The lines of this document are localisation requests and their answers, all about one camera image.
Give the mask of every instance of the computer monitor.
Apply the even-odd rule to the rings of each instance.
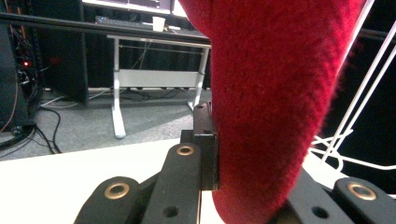
[[[82,0],[83,4],[170,14],[172,0]]]

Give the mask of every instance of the white desk frame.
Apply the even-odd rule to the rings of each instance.
[[[107,38],[114,39],[114,103],[112,114],[116,138],[121,139],[126,136],[120,111],[120,87],[194,87],[195,98],[193,102],[189,103],[189,107],[193,109],[194,106],[199,104],[210,45],[119,35],[108,35]],[[198,72],[178,72],[120,69],[121,39],[203,49],[199,70]]]

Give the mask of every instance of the white cable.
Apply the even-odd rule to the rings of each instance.
[[[363,9],[361,10],[361,14],[358,17],[357,22],[355,23],[355,27],[353,28],[352,39],[350,40],[349,45],[346,49],[346,54],[344,55],[343,63],[346,60],[347,55],[350,49],[352,48],[352,45],[355,42],[355,39],[358,36],[359,31],[361,30],[361,27],[363,26],[363,23],[366,20],[367,15],[369,14],[374,2],[375,0],[367,0],[366,3],[364,4]]]
[[[322,150],[319,150],[319,149],[316,149],[316,148],[312,148],[312,147],[309,148],[309,150],[313,151],[313,152],[317,152],[319,154],[323,154],[323,155],[326,153],[325,151],[322,151]],[[330,157],[334,157],[334,158],[340,157],[341,160],[343,160],[343,161],[353,162],[353,163],[356,163],[356,164],[359,164],[359,165],[375,168],[375,169],[378,169],[378,170],[384,170],[384,171],[396,170],[396,165],[391,165],[391,166],[377,165],[377,164],[373,164],[373,163],[370,163],[370,162],[367,162],[367,161],[360,161],[360,160],[352,159],[352,158],[345,157],[345,156],[333,155],[333,153],[334,152],[332,152],[329,156]]]
[[[63,98],[64,98],[64,96],[60,96],[60,97],[55,98],[55,99],[53,99],[53,100],[50,100],[50,101],[48,101],[48,102],[46,102],[46,103],[44,103],[44,104],[42,104],[42,105],[40,105],[40,106],[49,105],[49,104],[51,104],[51,103],[53,103],[53,102],[56,102],[56,101],[58,101],[58,100],[61,100],[61,99],[63,99]]]
[[[46,71],[46,70],[49,69],[49,68],[50,68],[50,66],[47,66],[47,67],[45,67],[45,68],[39,70],[38,72],[44,72],[44,71]]]
[[[379,72],[378,77],[376,77],[375,82],[373,83],[370,90],[367,92],[366,96],[364,97],[363,101],[361,102],[361,105],[359,106],[359,108],[356,111],[355,115],[353,116],[352,120],[346,126],[346,132],[348,132],[352,128],[352,126],[355,124],[356,120],[358,119],[359,115],[361,114],[361,111],[366,106],[370,97],[373,95],[375,88],[378,86],[379,82],[381,81],[381,78],[384,76],[385,72],[388,70],[389,65],[393,61],[395,55],[396,55],[396,46],[393,48],[392,53],[389,55],[387,61],[385,62],[384,66],[382,67],[381,71]],[[335,151],[338,150],[338,148],[341,146],[341,144],[343,143],[344,140],[345,140],[345,137],[340,138],[340,140],[338,141],[337,145],[334,148]]]
[[[110,90],[110,89],[106,89],[106,90],[104,90],[104,91],[101,91],[100,93],[98,93],[98,94],[96,94],[96,95],[90,96],[88,99],[89,99],[89,100],[94,99],[94,98],[96,98],[96,97],[98,97],[98,96],[103,95],[105,92],[107,92],[107,91],[109,91],[109,90]]]
[[[329,146],[329,143],[325,142],[324,139],[321,139],[318,136],[315,136],[315,139],[317,139],[317,141],[320,141],[320,143],[323,144],[324,146],[326,147]],[[338,167],[336,171],[341,172],[344,168],[344,161],[341,159],[340,153],[338,153],[337,151],[333,151],[332,153],[335,155],[335,158],[338,160]]]
[[[41,105],[40,107],[52,108],[52,109],[63,109],[63,108],[70,108],[70,107],[73,107],[76,105],[78,105],[78,103],[74,103],[72,105]]]
[[[346,136],[350,135],[351,133],[353,133],[353,130],[349,130],[348,132],[339,135],[339,137],[346,137]],[[318,140],[313,141],[311,143],[311,145],[324,144],[324,143],[327,143],[329,141],[332,141],[333,139],[334,139],[334,137],[318,138]]]
[[[352,114],[352,111],[355,108],[356,103],[359,101],[359,98],[361,97],[364,89],[366,88],[367,83],[369,82],[371,76],[373,75],[374,70],[378,66],[379,61],[381,60],[382,56],[384,55],[385,51],[387,50],[388,45],[390,44],[390,41],[392,40],[395,33],[396,33],[396,22],[393,23],[393,26],[390,29],[390,32],[388,33],[387,38],[385,39],[384,43],[382,44],[381,48],[379,49],[379,52],[376,54],[375,59],[374,59],[372,65],[370,66],[369,71],[367,72],[363,82],[359,86],[359,89],[356,92],[356,94],[352,100],[352,103],[350,104],[343,119],[341,120],[341,123],[338,126],[337,131],[335,132],[334,139],[330,142],[330,145],[327,148],[326,153],[324,154],[323,158],[321,159],[321,162],[320,162],[321,164],[326,161],[326,159],[329,157],[329,154],[333,150],[335,142],[339,138],[341,131],[343,131],[344,126],[346,125],[347,120],[349,119],[350,115]]]

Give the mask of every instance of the gray carpet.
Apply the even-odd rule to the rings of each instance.
[[[193,98],[194,91],[183,90],[175,97],[172,96],[177,91],[173,90],[166,95],[169,91],[139,91],[143,94],[136,94],[136,91],[124,91],[121,94],[121,112],[127,134],[121,140],[114,137],[111,116],[112,96],[110,93],[90,100],[88,106],[75,105],[68,108],[51,108],[57,111],[62,118],[56,134],[56,143],[62,152],[72,152],[179,138],[181,130],[192,129],[192,111],[186,102]],[[147,94],[152,98],[172,98],[147,101]],[[54,92],[45,92],[42,102],[47,102],[58,96]],[[211,91],[203,91],[201,101],[209,101],[210,99]],[[72,104],[74,102],[63,99],[50,104],[50,106],[60,107]],[[57,120],[57,116],[49,111],[39,110],[35,115],[37,126],[48,139],[52,139]],[[1,133],[0,142],[11,137],[10,133]],[[0,157],[2,158],[0,158],[0,161],[50,154],[50,150],[45,146],[46,142],[38,134],[33,137],[33,140],[20,149],[18,148],[27,143],[28,140],[18,146],[1,151]]]

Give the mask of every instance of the red sock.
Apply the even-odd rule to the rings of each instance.
[[[212,42],[226,223],[264,223],[285,201],[329,107],[362,0],[180,0]]]

